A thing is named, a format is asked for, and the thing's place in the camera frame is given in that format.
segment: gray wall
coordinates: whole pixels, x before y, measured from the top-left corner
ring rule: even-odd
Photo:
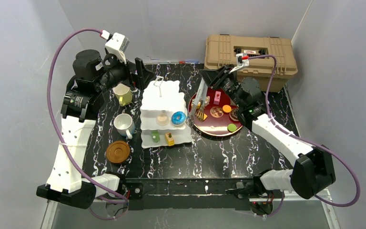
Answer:
[[[314,1],[295,36],[299,74],[288,84],[301,135],[327,145],[357,173],[361,198],[335,208],[342,228],[366,228],[366,1]],[[340,163],[330,187],[345,203],[355,185]]]
[[[210,34],[292,38],[310,0],[59,0],[74,29],[95,27],[130,39],[128,59],[204,62]],[[103,50],[95,34],[85,49]]]
[[[71,32],[58,1],[0,0],[0,228],[40,228],[47,204],[35,191],[50,175],[58,143],[47,112],[47,76],[56,47]],[[55,113],[81,49],[74,39],[59,58]]]

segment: tray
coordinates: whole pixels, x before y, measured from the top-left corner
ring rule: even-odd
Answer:
[[[168,146],[165,139],[166,133],[172,133],[174,144],[193,143],[192,130],[188,125],[184,125],[184,130],[158,130],[160,141],[153,142],[151,130],[143,130],[141,133],[142,148]]]
[[[214,97],[216,91],[221,92],[220,103],[218,105],[214,105]],[[192,109],[190,107],[190,104],[192,103],[192,100],[195,99],[195,96],[196,94],[193,95],[189,102],[189,112]],[[204,113],[208,117],[206,118],[206,120],[204,120],[204,122],[200,122],[196,117],[194,117],[194,126],[201,132],[211,136],[223,137],[237,133],[242,128],[242,124],[239,121],[233,121],[227,113],[223,113],[223,115],[219,118],[213,117],[210,113],[210,110],[215,106],[220,107],[221,109],[224,105],[230,105],[232,109],[237,108],[237,106],[231,105],[231,99],[222,90],[213,90],[208,88],[207,96],[210,97],[210,103],[204,108]],[[234,132],[228,131],[228,125],[231,123],[236,125],[236,131]]]

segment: gray floor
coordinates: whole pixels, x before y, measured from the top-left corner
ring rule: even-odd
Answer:
[[[103,203],[92,205],[98,215],[106,216]],[[280,212],[263,220],[250,212],[233,209],[151,209],[129,211],[118,220],[95,218],[88,210],[59,204],[53,229],[328,229],[320,201],[285,201]]]

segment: white shelf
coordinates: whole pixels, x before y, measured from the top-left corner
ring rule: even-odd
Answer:
[[[159,98],[159,85],[161,86],[162,96],[171,96],[179,93],[179,83],[180,81],[157,81],[154,85],[155,80],[149,82],[147,88],[145,88],[142,97],[144,98]]]
[[[140,107],[141,114],[152,111],[167,111],[171,117],[175,112],[183,111],[186,107],[184,93],[175,93],[175,95],[165,95],[163,97],[143,97]]]
[[[174,139],[174,144],[193,143],[192,130],[186,124],[183,125],[183,130],[158,130],[160,141],[153,142],[151,130],[143,130],[141,133],[142,148],[168,146],[165,138],[166,133],[171,133]]]
[[[187,116],[187,109],[185,107],[183,107],[180,111],[183,111]],[[184,130],[186,128],[186,125],[175,126],[171,121],[169,121],[168,125],[158,125],[156,123],[156,117],[158,114],[159,112],[147,112],[144,114],[141,113],[141,130]]]

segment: white label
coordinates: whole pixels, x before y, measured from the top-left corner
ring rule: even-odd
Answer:
[[[100,70],[103,67],[103,63],[100,62],[100,64],[96,65],[96,71]]]
[[[255,50],[244,50],[244,53],[246,54],[256,54]]]

